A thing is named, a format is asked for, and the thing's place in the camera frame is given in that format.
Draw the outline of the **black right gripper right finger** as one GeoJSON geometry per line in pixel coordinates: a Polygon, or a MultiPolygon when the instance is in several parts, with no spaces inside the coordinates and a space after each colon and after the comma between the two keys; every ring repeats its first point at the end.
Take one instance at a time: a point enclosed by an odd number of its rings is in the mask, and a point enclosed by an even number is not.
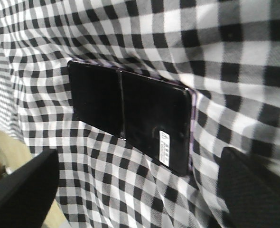
{"type": "Polygon", "coordinates": [[[236,228],[280,228],[280,176],[262,158],[223,148],[218,187],[236,228]]]}

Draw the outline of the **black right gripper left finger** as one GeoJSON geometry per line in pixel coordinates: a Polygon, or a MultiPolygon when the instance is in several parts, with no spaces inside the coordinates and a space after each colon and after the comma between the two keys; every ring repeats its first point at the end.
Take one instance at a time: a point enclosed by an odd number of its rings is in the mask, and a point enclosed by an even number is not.
{"type": "Polygon", "coordinates": [[[55,149],[41,152],[0,180],[0,228],[39,228],[59,185],[55,149]]]}

